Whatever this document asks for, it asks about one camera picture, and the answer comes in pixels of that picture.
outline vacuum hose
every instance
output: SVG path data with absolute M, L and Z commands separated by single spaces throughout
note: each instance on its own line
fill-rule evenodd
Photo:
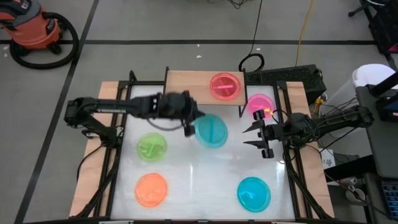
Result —
M 75 28 L 72 26 L 72 24 L 67 20 L 67 18 L 61 16 L 58 13 L 55 12 L 43 12 L 42 16 L 44 19 L 57 19 L 58 21 L 62 22 L 65 24 L 65 27 L 70 31 L 72 35 L 72 50 L 70 53 L 63 59 L 59 60 L 58 62 L 52 62 L 52 63 L 43 63 L 43 64 L 37 64 L 37 63 L 30 63 L 26 62 L 23 59 L 21 59 L 21 56 L 16 52 L 16 49 L 18 48 L 19 44 L 16 43 L 14 40 L 11 40 L 10 44 L 10 54 L 11 57 L 19 64 L 27 68 L 33 68 L 33 69 L 40 69 L 40 70 L 45 70 L 45 69 L 52 69 L 52 68 L 58 68 L 63 65 L 66 65 L 69 63 L 77 54 L 78 49 L 79 49 L 79 37 L 76 33 Z

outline wooden board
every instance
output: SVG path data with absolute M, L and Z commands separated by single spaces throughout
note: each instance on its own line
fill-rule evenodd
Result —
M 304 86 L 302 82 L 288 82 L 287 92 L 289 93 L 290 107 L 292 113 L 303 113 L 310 115 L 308 108 L 307 97 L 305 96 Z M 315 149 L 318 149 L 318 144 L 312 142 L 308 144 Z M 324 211 L 331 217 L 334 217 L 333 207 L 331 205 L 328 186 L 326 184 L 325 175 L 323 173 L 323 166 L 320 160 L 320 155 L 312 147 L 304 147 L 300 150 L 302 164 L 304 169 L 305 181 L 307 189 L 310 191 L 315 200 L 324 209 Z M 303 198 L 301 191 L 297 187 L 296 192 L 299 204 L 303 205 Z M 305 217 L 305 213 L 300 212 L 301 217 Z M 313 211 L 313 217 L 316 218 L 317 214 Z
M 98 98 L 115 99 L 118 92 L 119 82 L 103 82 L 99 91 Z M 111 124 L 111 114 L 94 114 L 94 117 L 109 126 Z M 85 155 L 95 150 L 101 141 L 99 138 L 93 138 L 87 141 Z M 73 198 L 70 216 L 76 215 L 86 206 L 100 184 L 102 166 L 105 157 L 105 147 L 87 158 L 80 169 L 80 176 L 77 182 L 75 196 Z
M 117 82 L 103 82 L 98 98 L 115 99 L 117 87 Z M 288 82 L 287 88 L 292 111 L 310 114 L 303 84 L 300 82 Z M 105 125 L 110 125 L 111 123 L 110 114 L 96 114 L 95 117 Z M 99 144 L 99 139 L 88 140 L 85 155 L 94 150 Z M 312 143 L 311 146 L 317 147 L 315 142 Z M 334 217 L 333 207 L 331 206 L 331 200 L 326 185 L 325 176 L 323 174 L 323 167 L 319 159 L 319 154 L 311 147 L 305 147 L 301 150 L 301 156 L 305 179 L 307 181 L 307 187 L 309 191 L 327 212 L 327 214 Z M 80 172 L 80 179 L 76 187 L 75 196 L 70 210 L 71 216 L 80 212 L 91 199 L 92 195 L 96 192 L 99 184 L 103 160 L 104 150 L 98 152 L 96 156 L 87 159 L 87 161 L 83 164 Z M 300 213 L 302 214 L 301 217 L 305 217 L 302 194 L 299 189 L 297 189 L 297 192 L 298 206 Z
M 228 72 L 241 83 L 240 94 L 232 100 L 220 100 L 210 91 L 210 80 L 220 72 L 207 71 L 168 71 L 165 92 L 189 90 L 191 96 L 201 105 L 239 105 L 245 104 L 243 72 Z

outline yellow cable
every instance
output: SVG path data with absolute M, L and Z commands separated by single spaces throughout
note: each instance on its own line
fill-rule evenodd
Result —
M 313 6 L 313 0 L 311 0 L 310 8 L 308 9 L 307 15 L 305 16 L 303 27 L 301 28 L 301 34 L 300 34 L 300 38 L 298 40 L 298 46 L 297 46 L 296 63 L 294 66 L 297 66 L 297 63 L 299 62 L 301 39 L 303 38 L 305 26 L 307 25 L 308 18 L 310 17 L 310 14 L 312 11 L 312 6 Z

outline green petri dish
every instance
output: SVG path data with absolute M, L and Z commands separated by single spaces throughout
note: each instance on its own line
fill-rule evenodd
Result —
M 162 159 L 166 150 L 166 139 L 158 133 L 147 133 L 143 135 L 137 145 L 139 157 L 150 162 Z

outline petri dish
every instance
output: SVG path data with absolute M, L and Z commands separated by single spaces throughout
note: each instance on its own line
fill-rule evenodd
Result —
M 140 138 L 137 145 L 139 157 L 145 161 L 158 161 L 167 150 L 166 139 L 158 133 L 147 133 Z
M 195 137 L 207 148 L 219 148 L 228 139 L 228 129 L 224 121 L 217 115 L 206 114 L 194 122 Z
M 272 99 L 264 94 L 254 94 L 248 99 L 248 109 L 252 116 L 257 110 L 264 110 L 265 118 L 270 118 L 275 110 Z
M 219 73 L 210 80 L 210 91 L 213 96 L 221 100 L 232 100 L 239 95 L 241 83 L 231 73 Z
M 250 212 L 262 212 L 271 202 L 268 185 L 257 177 L 248 177 L 239 184 L 238 200 Z
M 167 191 L 166 180 L 159 174 L 151 173 L 138 180 L 134 195 L 140 205 L 153 208 L 164 201 Z

